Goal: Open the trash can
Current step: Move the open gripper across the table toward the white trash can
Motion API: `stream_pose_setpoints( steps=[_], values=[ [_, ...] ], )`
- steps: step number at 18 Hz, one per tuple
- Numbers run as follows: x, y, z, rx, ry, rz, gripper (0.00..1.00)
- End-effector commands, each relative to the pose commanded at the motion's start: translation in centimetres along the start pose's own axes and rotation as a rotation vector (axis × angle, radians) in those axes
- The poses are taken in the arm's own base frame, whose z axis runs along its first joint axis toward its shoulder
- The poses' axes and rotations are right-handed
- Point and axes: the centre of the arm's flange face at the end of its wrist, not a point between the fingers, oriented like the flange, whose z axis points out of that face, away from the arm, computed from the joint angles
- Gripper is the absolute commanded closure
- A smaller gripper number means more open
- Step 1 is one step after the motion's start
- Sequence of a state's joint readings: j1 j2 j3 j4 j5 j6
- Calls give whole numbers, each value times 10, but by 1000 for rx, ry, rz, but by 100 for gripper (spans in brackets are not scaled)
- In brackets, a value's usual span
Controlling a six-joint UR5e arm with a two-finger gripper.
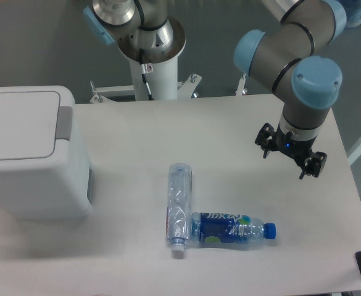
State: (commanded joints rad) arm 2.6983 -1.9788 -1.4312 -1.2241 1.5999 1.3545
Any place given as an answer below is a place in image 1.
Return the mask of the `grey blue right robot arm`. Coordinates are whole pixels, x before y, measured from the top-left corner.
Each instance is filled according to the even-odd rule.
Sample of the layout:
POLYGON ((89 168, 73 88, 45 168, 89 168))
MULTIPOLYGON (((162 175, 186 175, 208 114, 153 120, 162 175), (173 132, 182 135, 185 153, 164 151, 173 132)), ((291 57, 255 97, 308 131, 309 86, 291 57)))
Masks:
POLYGON ((266 123, 255 143, 265 155, 281 152, 293 159, 301 176, 318 177, 327 156, 312 146, 336 102, 342 71, 317 55, 344 30, 346 11, 338 1, 265 1, 281 28, 269 35, 246 33, 234 50, 234 64, 284 104, 277 127, 266 123))

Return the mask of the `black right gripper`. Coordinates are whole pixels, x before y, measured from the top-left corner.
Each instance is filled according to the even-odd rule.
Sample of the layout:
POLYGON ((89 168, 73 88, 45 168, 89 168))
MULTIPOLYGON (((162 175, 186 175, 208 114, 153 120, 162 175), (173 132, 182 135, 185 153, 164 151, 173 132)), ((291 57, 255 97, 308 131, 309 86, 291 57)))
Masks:
POLYGON ((263 151, 263 158, 276 150, 292 158, 302 170, 299 179, 304 176, 317 178, 327 159, 326 153, 312 150, 317 134, 317 129, 297 129, 286 122, 279 122, 275 131, 271 124, 265 123, 257 134, 255 144, 263 151))

